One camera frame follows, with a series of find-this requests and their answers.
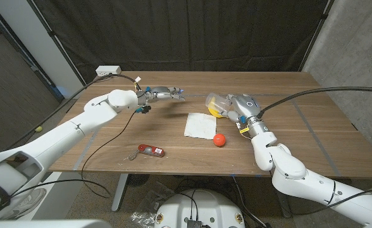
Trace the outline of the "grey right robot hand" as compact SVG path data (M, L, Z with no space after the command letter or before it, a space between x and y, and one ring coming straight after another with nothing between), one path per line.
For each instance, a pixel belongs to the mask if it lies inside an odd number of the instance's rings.
M245 124L248 119L256 118L261 111L256 100L246 94L233 95L228 94L226 100L230 107L221 112L222 117L227 117L231 121Z

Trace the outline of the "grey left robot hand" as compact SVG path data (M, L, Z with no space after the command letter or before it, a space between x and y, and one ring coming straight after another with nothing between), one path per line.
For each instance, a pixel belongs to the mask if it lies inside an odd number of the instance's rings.
M182 89L176 87L147 87L144 91L137 91L138 105L149 105L157 101L164 101L169 99L175 99L179 101L185 101L185 98L181 96Z

